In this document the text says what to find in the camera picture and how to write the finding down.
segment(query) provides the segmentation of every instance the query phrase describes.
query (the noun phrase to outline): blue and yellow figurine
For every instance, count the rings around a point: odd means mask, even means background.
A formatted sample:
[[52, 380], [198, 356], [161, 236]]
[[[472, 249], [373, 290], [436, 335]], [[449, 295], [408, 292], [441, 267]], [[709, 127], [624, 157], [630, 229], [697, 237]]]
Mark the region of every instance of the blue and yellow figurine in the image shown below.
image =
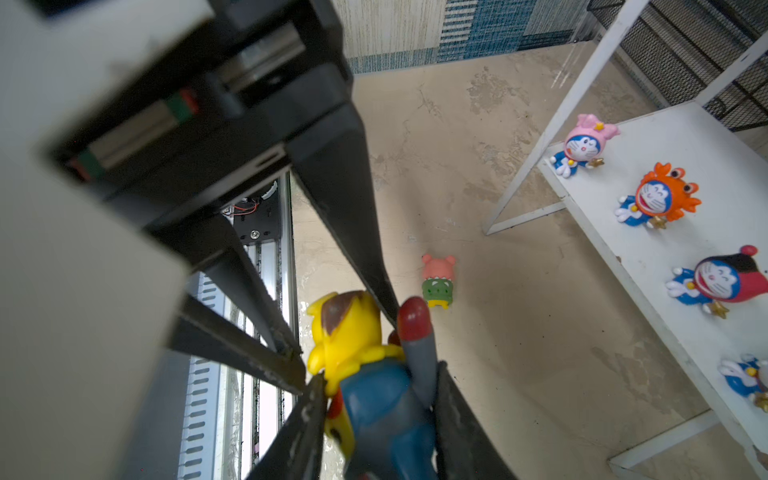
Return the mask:
[[346, 458], [344, 478], [437, 479], [437, 351], [424, 300], [410, 298], [398, 312], [390, 341], [402, 346], [382, 345], [379, 308], [367, 292], [331, 293], [307, 313], [316, 344], [308, 370], [325, 369], [326, 434]]

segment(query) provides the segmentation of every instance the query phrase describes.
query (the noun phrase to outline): pink hat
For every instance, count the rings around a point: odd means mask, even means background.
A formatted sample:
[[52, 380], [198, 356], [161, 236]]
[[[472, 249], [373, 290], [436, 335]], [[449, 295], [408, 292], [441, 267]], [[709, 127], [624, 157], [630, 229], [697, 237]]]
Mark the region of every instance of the pink hat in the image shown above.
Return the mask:
[[605, 148], [605, 142], [620, 133], [619, 127], [613, 124], [604, 124], [593, 114], [580, 114], [576, 128], [571, 130], [565, 138], [565, 143], [577, 135], [589, 135], [600, 143], [600, 150], [602, 151]]

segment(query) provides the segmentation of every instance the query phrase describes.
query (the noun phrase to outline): figurine with red and black hat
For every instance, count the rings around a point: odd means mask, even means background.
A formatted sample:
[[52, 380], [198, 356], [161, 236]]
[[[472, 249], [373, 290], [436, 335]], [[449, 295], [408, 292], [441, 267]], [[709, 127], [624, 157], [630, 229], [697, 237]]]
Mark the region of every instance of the figurine with red and black hat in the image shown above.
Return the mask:
[[686, 305], [700, 304], [704, 312], [725, 318], [729, 310], [723, 303], [768, 293], [768, 278], [757, 267], [756, 254], [756, 247], [745, 245], [733, 255], [705, 258], [693, 270], [674, 268], [667, 292]]

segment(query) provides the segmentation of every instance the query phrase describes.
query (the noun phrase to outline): doraemon figurine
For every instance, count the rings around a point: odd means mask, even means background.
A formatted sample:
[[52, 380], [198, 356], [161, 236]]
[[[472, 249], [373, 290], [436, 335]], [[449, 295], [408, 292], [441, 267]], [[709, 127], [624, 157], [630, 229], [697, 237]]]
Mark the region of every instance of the doraemon figurine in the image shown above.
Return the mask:
[[424, 300], [400, 307], [392, 345], [381, 345], [379, 309], [367, 292], [331, 293], [307, 313], [316, 343], [307, 369], [325, 368], [325, 430], [346, 459], [344, 478], [437, 480], [437, 350]]
[[701, 260], [696, 268], [674, 268], [667, 292], [686, 305], [700, 304], [706, 313], [725, 318], [729, 312], [722, 302], [738, 303], [768, 293], [768, 279], [752, 258], [757, 248], [741, 247], [734, 255]]
[[564, 151], [549, 159], [554, 165], [554, 172], [568, 178], [579, 167], [602, 165], [602, 159], [595, 157], [605, 149], [606, 142], [619, 133], [616, 125], [604, 124], [593, 114], [580, 114], [576, 128], [565, 138]]
[[755, 406], [768, 413], [768, 360], [758, 360], [754, 355], [741, 356], [741, 362], [723, 360], [717, 369], [725, 376], [728, 386]]
[[453, 266], [456, 258], [432, 258], [428, 253], [422, 257], [422, 296], [430, 307], [440, 305], [444, 310], [453, 303]]
[[667, 228], [667, 222], [674, 222], [685, 215], [683, 210], [696, 211], [701, 204], [691, 195], [699, 190], [696, 184], [687, 184], [685, 170], [672, 165], [656, 164], [654, 171], [643, 177], [635, 195], [619, 198], [619, 208], [614, 212], [616, 220], [636, 227]]

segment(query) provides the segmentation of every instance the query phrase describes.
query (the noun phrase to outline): red tip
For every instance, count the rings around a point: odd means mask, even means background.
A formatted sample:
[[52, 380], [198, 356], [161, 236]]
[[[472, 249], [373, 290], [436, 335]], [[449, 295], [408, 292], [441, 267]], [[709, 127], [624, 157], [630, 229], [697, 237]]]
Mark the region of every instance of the red tip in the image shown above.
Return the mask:
[[432, 333], [427, 302], [417, 296], [407, 299], [397, 312], [397, 333], [404, 342], [420, 340]]
[[740, 252], [743, 253], [744, 255], [749, 255], [750, 257], [754, 257], [755, 255], [757, 255], [757, 247], [754, 247], [752, 245], [744, 245], [743, 247], [741, 247]]
[[386, 340], [386, 342], [388, 345], [400, 346], [400, 337], [397, 336], [397, 332], [395, 330], [389, 334], [389, 338]]
[[328, 407], [328, 413], [326, 416], [329, 419], [334, 419], [341, 413], [341, 409], [344, 408], [344, 397], [341, 396], [341, 389], [336, 390], [336, 394], [331, 400], [331, 406]]

